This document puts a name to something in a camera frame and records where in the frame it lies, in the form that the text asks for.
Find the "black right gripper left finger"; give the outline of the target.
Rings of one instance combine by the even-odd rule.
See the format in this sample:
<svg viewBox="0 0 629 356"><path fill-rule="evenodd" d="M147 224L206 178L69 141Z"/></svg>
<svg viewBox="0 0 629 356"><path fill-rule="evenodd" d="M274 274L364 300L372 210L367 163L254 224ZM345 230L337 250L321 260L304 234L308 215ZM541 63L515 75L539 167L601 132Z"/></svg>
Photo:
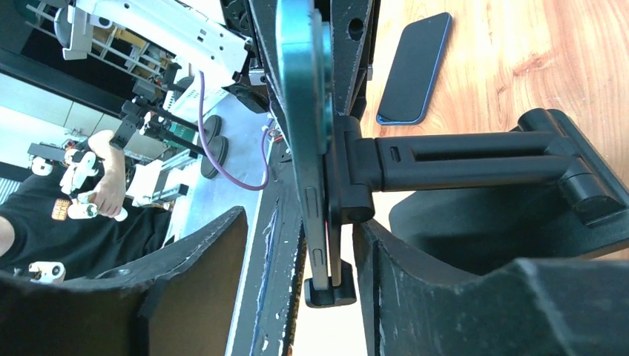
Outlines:
<svg viewBox="0 0 629 356"><path fill-rule="evenodd" d="M59 285L1 275L3 355L223 355L248 222L235 206L146 257Z"/></svg>

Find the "teal phone black screen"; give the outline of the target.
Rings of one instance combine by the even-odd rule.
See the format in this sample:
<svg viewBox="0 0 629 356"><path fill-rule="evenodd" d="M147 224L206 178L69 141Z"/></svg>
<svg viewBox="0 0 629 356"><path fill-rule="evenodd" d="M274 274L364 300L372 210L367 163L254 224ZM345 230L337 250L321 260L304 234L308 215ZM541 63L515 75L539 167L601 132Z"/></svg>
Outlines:
<svg viewBox="0 0 629 356"><path fill-rule="evenodd" d="M330 289L323 157L332 139L330 24L313 1L279 1L276 21L279 82L312 269L312 288Z"/></svg>

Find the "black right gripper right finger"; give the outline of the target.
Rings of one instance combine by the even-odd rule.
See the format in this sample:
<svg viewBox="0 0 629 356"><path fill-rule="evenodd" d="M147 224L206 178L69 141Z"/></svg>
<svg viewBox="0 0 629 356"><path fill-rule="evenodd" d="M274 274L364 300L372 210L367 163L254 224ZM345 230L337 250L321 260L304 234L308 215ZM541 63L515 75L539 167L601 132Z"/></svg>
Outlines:
<svg viewBox="0 0 629 356"><path fill-rule="evenodd" d="M370 355L626 355L628 263L517 259L477 276L353 227Z"/></svg>

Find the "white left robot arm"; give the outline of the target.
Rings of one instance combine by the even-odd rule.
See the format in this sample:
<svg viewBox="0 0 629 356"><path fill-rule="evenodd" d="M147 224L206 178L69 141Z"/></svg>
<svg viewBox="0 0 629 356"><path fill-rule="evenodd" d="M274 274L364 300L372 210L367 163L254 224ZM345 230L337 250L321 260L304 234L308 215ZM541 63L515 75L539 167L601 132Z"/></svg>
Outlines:
<svg viewBox="0 0 629 356"><path fill-rule="evenodd" d="M73 26L70 51L77 36L90 43L89 25L104 20L131 29L200 70L209 70L214 84L228 88L250 67L251 38L204 20L178 1L52 1L68 8ZM319 144L332 139L332 30L313 1L277 1L276 88L290 142Z"/></svg>

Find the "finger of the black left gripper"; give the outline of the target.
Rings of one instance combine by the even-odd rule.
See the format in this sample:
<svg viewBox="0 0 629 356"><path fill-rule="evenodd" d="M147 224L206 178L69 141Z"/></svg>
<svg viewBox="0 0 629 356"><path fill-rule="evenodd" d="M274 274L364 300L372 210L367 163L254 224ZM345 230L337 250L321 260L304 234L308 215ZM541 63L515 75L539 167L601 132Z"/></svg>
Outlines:
<svg viewBox="0 0 629 356"><path fill-rule="evenodd" d="M267 87L271 97L271 111L277 118L277 123L281 128L285 140L289 142L289 133L284 113L285 103L280 86L279 64L277 59L277 1L251 0L248 1L248 5L257 40L258 53L263 63Z"/></svg>
<svg viewBox="0 0 629 356"><path fill-rule="evenodd" d="M335 110L361 118L372 75L380 2L330 2Z"/></svg>

